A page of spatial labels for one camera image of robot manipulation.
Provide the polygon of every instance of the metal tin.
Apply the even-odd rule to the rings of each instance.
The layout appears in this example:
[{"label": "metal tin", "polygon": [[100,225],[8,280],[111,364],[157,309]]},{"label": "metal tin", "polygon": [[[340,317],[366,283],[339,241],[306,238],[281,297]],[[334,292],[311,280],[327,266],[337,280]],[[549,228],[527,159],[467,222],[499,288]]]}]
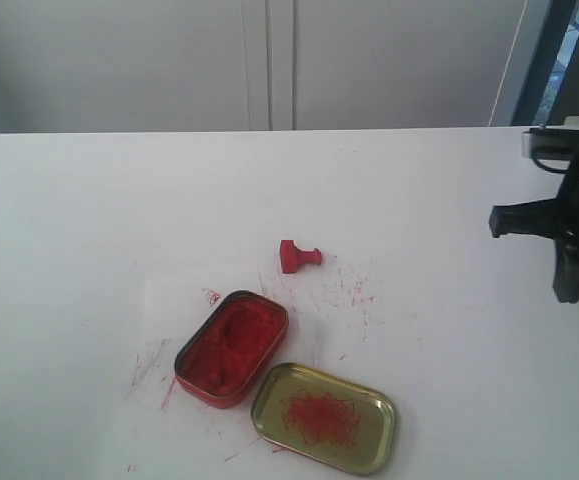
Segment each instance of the metal tin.
[{"label": "metal tin", "polygon": [[[270,325],[266,345],[256,344],[259,338],[245,330],[252,319]],[[288,325],[287,310],[277,303],[245,290],[229,294],[176,356],[178,383],[214,407],[237,405],[280,347]],[[198,374],[198,362],[206,363],[207,373]],[[234,380],[224,380],[236,370]]]},{"label": "metal tin", "polygon": [[[327,402],[342,411],[342,421]],[[354,475],[385,465],[399,423],[398,410],[382,393],[295,363],[267,374],[251,419],[265,440]],[[307,421],[312,425],[305,427]]]}]

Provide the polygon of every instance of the cable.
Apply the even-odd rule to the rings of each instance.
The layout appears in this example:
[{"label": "cable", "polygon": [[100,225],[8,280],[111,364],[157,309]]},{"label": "cable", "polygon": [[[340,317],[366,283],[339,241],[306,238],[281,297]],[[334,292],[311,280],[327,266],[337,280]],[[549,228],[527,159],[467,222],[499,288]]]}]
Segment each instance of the cable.
[{"label": "cable", "polygon": [[531,160],[533,161],[533,163],[536,167],[538,167],[540,170],[544,170],[545,172],[556,173],[558,175],[564,175],[565,173],[567,173],[566,168],[553,168],[553,167],[550,167],[548,165],[545,165],[540,160],[538,160],[538,151],[539,150],[540,150],[539,148],[535,148],[531,152]]}]

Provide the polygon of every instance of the table surface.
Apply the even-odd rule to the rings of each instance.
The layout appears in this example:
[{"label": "table surface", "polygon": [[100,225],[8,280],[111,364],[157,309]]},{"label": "table surface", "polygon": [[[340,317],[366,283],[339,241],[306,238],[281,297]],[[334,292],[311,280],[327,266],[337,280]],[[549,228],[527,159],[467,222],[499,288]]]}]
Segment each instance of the table surface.
[{"label": "table surface", "polygon": [[560,182],[521,131],[0,135],[0,479],[343,477],[172,383],[237,289],[290,311],[277,361],[398,405],[378,478],[579,478],[579,304],[487,224]]}]

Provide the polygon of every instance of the white wall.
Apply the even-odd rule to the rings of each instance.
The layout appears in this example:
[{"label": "white wall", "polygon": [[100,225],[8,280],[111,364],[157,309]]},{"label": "white wall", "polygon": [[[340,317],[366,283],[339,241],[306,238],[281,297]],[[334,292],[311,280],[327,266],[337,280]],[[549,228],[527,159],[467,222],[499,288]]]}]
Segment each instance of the white wall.
[{"label": "white wall", "polygon": [[548,4],[0,0],[0,132],[504,124]]}]

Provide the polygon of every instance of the gold tin lid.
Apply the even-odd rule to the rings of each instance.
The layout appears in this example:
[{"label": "gold tin lid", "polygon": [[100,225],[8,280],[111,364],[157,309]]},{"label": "gold tin lid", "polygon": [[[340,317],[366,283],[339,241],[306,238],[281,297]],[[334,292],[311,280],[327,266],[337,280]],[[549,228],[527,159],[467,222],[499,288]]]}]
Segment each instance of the gold tin lid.
[{"label": "gold tin lid", "polygon": [[295,363],[267,374],[251,419],[265,440],[354,475],[385,465],[399,422],[382,393]]}]

